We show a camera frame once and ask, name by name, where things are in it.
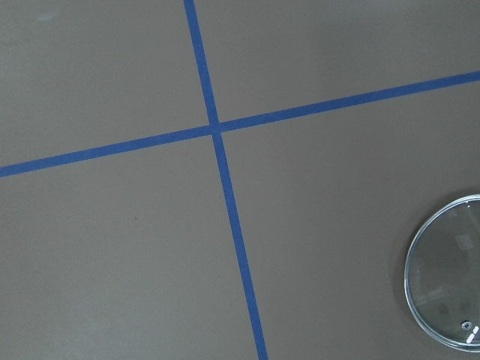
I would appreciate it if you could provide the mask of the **glass pot lid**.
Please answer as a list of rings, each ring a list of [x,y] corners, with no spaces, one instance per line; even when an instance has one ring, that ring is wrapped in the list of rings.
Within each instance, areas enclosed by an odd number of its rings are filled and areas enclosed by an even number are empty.
[[[479,195],[456,199],[418,229],[403,272],[406,303],[432,339],[479,352]]]

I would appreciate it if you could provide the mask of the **blue tape strip lengthwise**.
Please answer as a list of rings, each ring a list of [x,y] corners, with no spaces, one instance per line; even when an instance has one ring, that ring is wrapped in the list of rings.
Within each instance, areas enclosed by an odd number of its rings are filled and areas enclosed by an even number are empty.
[[[239,218],[235,192],[233,189],[227,153],[221,131],[221,123],[218,118],[218,111],[215,103],[215,94],[209,74],[209,66],[206,58],[206,51],[203,45],[203,37],[200,29],[200,22],[197,16],[197,9],[194,1],[185,1],[184,10],[190,32],[190,39],[196,60],[196,67],[199,74],[199,81],[202,89],[202,96],[208,118],[208,126],[214,146],[217,168],[223,190],[223,197],[229,218],[229,225],[232,233],[232,240],[235,247],[235,255],[241,276],[244,297],[247,305],[248,316],[253,333],[253,340],[256,347],[258,359],[267,359],[268,350],[263,334],[263,326],[258,310],[254,282],[251,277],[251,269],[248,262],[248,255],[242,233],[242,226]]]

